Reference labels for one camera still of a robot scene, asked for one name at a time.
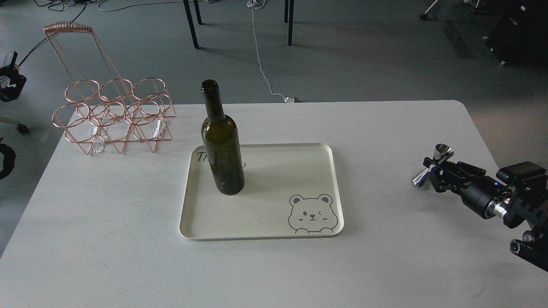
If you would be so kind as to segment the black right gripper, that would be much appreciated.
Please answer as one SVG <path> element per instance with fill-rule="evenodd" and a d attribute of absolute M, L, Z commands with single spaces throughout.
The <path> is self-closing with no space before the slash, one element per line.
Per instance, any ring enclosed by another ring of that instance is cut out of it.
<path fill-rule="evenodd" d="M 436 192 L 459 195 L 464 205 L 483 219 L 493 218 L 494 205 L 512 195 L 509 187 L 487 177 L 486 171 L 477 166 L 430 157 L 423 159 L 423 166 Z"/>

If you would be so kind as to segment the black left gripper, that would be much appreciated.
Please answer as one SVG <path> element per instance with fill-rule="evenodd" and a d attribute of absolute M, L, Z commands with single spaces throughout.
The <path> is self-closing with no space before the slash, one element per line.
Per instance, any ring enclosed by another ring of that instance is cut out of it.
<path fill-rule="evenodd" d="M 17 99 L 27 80 L 27 78 L 19 72 L 19 66 L 16 64 L 17 57 L 18 53 L 16 51 L 6 54 L 3 66 L 0 69 L 0 98 L 4 102 Z"/>

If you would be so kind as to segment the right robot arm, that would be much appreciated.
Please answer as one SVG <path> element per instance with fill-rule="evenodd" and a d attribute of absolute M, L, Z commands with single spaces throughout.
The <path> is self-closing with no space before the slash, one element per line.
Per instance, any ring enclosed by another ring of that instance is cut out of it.
<path fill-rule="evenodd" d="M 526 161 L 498 170 L 496 179 L 484 169 L 464 162 L 425 158 L 423 166 L 433 189 L 450 191 L 483 219 L 501 218 L 516 228 L 527 222 L 530 230 L 509 244 L 510 251 L 547 270 L 547 170 Z"/>

